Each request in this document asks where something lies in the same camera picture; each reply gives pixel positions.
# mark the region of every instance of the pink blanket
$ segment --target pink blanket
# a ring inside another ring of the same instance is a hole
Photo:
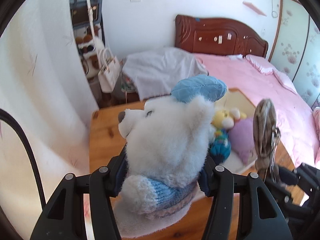
[[[276,108],[281,141],[294,165],[298,167],[304,162],[320,167],[319,137],[312,110],[299,95],[282,87],[274,75],[259,73],[245,59],[231,60],[207,54],[196,54],[196,57],[210,76],[223,80],[229,88],[240,89],[253,104],[270,98]]]

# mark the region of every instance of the white handbag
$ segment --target white handbag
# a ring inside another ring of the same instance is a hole
[[[112,55],[109,48],[103,51],[105,54],[109,53],[106,63],[101,67],[98,78],[101,86],[101,90],[104,93],[111,93],[115,88],[116,82],[121,72],[120,63],[118,58]]]
[[[86,1],[88,6],[90,29],[91,33],[94,33],[92,7],[90,0]],[[110,48],[105,48],[103,42],[98,37],[94,36],[93,42],[95,44],[100,69],[98,78],[101,90],[104,93],[111,93],[114,90],[117,79],[121,73],[120,63],[117,57],[112,54]]]

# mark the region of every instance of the storage shelf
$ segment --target storage shelf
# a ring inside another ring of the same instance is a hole
[[[251,10],[255,11],[259,15],[267,16],[263,11],[261,11],[258,7],[256,7],[253,3],[251,2],[242,2],[245,6],[249,7]]]

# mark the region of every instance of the teddy bear nose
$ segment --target teddy bear nose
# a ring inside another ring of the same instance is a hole
[[[119,121],[119,123],[122,122],[122,120],[124,119],[124,116],[125,116],[125,112],[120,112],[120,113],[118,114],[118,121]]]

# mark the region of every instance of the wooden tabletop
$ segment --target wooden tabletop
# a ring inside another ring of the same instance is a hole
[[[92,115],[90,130],[90,172],[95,171],[101,166],[107,165],[113,156],[119,155],[125,139],[121,137],[118,130],[118,114],[125,109],[143,109],[144,102],[135,102],[127,105],[119,105],[101,109]],[[294,169],[291,158],[289,157],[283,144],[280,143],[276,151],[276,163],[288,168]],[[247,170],[243,175],[256,171],[254,167]],[[298,204],[303,198],[303,192],[298,187],[287,188],[293,197],[293,202]],[[191,205],[188,214],[178,223],[171,227],[156,232],[152,235],[141,237],[143,240],[198,240],[201,239],[205,224],[209,215],[212,200],[202,198]],[[239,196],[235,195],[232,223],[229,239],[236,239],[239,213]]]

